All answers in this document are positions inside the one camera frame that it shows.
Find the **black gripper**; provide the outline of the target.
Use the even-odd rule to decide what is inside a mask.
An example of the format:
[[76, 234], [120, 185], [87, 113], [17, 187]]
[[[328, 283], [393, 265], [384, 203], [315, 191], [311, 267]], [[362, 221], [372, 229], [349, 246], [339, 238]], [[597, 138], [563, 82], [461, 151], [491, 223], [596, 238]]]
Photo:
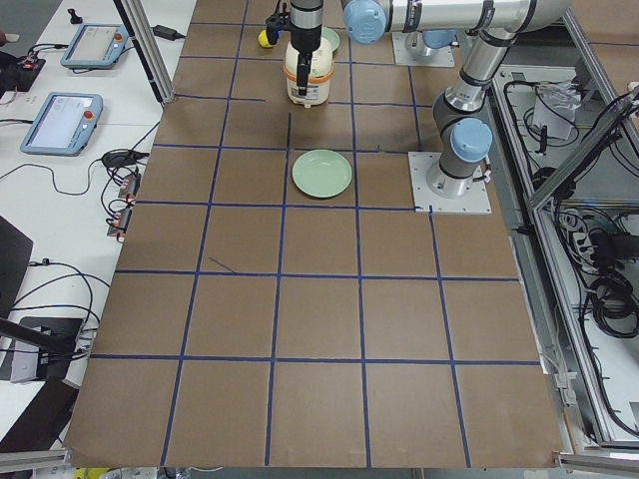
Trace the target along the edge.
[[322, 0], [291, 1], [291, 42], [299, 51], [297, 87], [301, 97], [308, 93], [312, 54], [320, 47]]

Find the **green plate near arm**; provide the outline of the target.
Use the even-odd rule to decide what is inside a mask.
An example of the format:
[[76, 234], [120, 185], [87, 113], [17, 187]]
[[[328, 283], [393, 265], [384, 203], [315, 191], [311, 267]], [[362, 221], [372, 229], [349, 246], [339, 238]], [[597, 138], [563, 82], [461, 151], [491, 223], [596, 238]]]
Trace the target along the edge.
[[296, 159], [292, 175], [302, 193], [328, 199], [346, 190], [352, 179], [352, 169], [347, 159], [335, 151], [312, 150]]
[[321, 29], [321, 36], [328, 41], [331, 50], [336, 52], [340, 44], [339, 34], [334, 29], [323, 26]]

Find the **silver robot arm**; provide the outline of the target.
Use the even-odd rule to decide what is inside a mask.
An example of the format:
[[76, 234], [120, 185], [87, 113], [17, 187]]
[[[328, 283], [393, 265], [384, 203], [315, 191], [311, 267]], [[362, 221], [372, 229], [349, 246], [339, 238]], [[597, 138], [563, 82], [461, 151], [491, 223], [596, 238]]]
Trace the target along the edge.
[[480, 31], [456, 82], [435, 99], [433, 119], [443, 150], [428, 170], [427, 182], [443, 198], [464, 196], [477, 166], [490, 151], [492, 131], [475, 114], [482, 109], [485, 91], [514, 39], [515, 35], [503, 28]]
[[459, 70], [455, 84], [444, 93], [455, 110], [475, 112], [516, 37], [558, 20], [569, 1], [343, 1], [344, 26], [351, 40], [368, 45], [383, 34], [464, 30], [478, 34]]

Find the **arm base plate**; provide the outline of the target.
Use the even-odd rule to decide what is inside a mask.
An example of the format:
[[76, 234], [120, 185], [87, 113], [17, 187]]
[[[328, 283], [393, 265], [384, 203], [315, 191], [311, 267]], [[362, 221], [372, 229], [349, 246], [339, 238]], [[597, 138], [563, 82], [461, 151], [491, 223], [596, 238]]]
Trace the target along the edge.
[[451, 44], [455, 40], [454, 30], [393, 33], [394, 62], [400, 66], [452, 68], [454, 58]]
[[418, 213], [490, 215], [482, 170], [467, 179], [453, 179], [440, 168], [439, 152], [409, 152], [408, 163], [414, 209]]

